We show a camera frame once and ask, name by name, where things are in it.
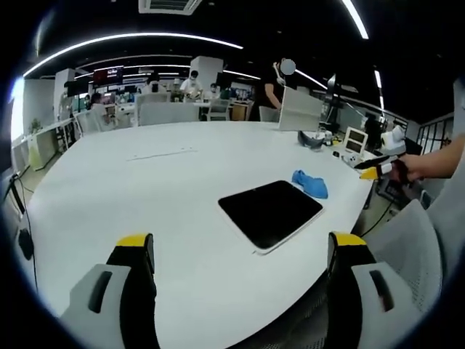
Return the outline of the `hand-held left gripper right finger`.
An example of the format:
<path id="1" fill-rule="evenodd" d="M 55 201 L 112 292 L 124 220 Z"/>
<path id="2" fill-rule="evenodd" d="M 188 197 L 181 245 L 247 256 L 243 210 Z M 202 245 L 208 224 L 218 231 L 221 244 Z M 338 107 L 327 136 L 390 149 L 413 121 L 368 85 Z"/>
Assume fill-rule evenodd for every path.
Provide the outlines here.
<path id="1" fill-rule="evenodd" d="M 328 235 L 327 348 L 396 348 L 418 321 L 406 282 L 359 236 Z"/>

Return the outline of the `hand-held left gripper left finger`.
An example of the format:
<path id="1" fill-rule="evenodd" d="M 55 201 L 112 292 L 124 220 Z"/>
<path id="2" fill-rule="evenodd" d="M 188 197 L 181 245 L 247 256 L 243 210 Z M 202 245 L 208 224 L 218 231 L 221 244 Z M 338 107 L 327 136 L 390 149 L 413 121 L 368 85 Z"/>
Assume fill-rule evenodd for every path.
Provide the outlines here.
<path id="1" fill-rule="evenodd" d="M 153 235 L 126 236 L 70 291 L 60 320 L 85 348 L 159 348 Z"/>

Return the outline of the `person's right hand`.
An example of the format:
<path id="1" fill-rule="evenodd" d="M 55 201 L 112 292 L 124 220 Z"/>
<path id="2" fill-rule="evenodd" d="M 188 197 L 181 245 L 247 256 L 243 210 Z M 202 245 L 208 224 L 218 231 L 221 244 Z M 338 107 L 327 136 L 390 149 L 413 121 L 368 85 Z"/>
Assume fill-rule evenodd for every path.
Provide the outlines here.
<path id="1" fill-rule="evenodd" d="M 402 184 L 424 179 L 425 174 L 422 158 L 411 154 L 400 156 L 392 162 L 392 170 L 389 173 L 389 178 Z"/>

